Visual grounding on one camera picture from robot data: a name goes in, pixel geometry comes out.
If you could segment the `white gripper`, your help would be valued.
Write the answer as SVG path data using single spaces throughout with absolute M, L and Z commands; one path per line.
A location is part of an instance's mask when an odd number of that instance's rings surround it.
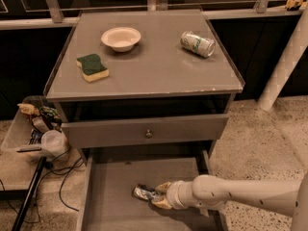
M 187 209 L 194 204 L 192 182 L 165 182 L 155 188 L 159 193 L 167 193 L 167 198 L 152 199 L 151 203 L 161 209 Z

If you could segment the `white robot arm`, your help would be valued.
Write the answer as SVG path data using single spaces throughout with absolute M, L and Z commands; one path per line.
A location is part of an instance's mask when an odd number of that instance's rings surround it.
M 151 203 L 162 209 L 218 210 L 233 201 L 292 217 L 291 231 L 308 231 L 308 174 L 302 180 L 225 180 L 203 174 L 192 181 L 166 182 Z

